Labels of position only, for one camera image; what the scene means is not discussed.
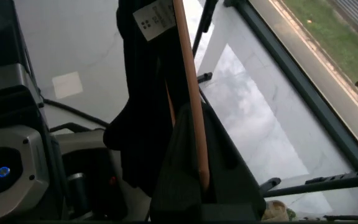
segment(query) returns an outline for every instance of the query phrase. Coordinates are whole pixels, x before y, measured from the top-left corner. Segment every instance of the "glass pane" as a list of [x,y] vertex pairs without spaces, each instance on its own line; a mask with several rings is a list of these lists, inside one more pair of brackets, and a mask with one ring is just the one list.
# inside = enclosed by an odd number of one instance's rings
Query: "glass pane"
[[250,2],[358,139],[358,1]]

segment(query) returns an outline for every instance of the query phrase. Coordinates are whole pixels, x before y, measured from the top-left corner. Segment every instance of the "marble floor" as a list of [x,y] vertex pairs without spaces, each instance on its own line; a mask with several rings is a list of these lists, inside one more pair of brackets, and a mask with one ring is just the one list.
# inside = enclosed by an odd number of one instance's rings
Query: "marble floor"
[[[202,0],[184,0],[193,41]],[[218,2],[201,39],[198,74],[213,72],[201,88],[259,183],[350,172],[349,164],[303,100],[233,8]],[[107,122],[128,95],[115,0],[15,0],[35,76],[45,98]],[[47,106],[50,127],[95,124]],[[113,152],[120,170],[119,152]],[[150,198],[121,181],[126,220],[143,220]],[[277,197],[296,212],[358,214],[358,188]]]

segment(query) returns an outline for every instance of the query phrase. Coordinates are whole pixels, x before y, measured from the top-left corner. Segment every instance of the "beige object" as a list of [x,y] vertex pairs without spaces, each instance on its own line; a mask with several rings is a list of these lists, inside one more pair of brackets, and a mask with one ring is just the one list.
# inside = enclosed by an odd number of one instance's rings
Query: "beige object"
[[278,200],[266,202],[266,211],[262,216],[262,221],[265,222],[284,222],[290,221],[287,213],[287,206]]
[[203,110],[201,108],[200,94],[198,93],[196,68],[194,65],[193,52],[191,51],[190,37],[189,31],[187,29],[183,0],[173,0],[173,8],[175,10],[175,17],[177,20],[183,63],[185,64],[187,85],[190,95],[191,113],[193,114],[198,172],[200,175],[201,186],[205,192],[209,187],[208,151],[206,145]]

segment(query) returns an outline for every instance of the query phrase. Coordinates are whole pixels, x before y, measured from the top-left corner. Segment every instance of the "brown stick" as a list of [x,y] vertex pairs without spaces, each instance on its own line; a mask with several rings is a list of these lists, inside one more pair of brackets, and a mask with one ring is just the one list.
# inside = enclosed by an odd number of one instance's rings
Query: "brown stick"
[[200,175],[201,186],[204,191],[207,191],[209,187],[209,165],[203,110],[201,108],[200,94],[198,93],[196,68],[194,66],[194,58],[193,53],[191,51],[190,37],[189,31],[187,29],[186,14],[185,8],[183,7],[183,0],[173,0],[173,8],[175,10],[175,16],[177,20],[180,46],[183,54],[187,85],[190,94],[190,105],[191,112],[193,114],[193,123],[196,138],[198,172]]

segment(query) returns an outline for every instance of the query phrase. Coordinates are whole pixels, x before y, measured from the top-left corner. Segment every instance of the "white square light patch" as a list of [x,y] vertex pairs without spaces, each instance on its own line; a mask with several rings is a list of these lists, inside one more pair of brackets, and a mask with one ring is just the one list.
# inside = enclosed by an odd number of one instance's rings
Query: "white square light patch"
[[56,99],[62,99],[83,91],[80,75],[72,72],[52,78]]

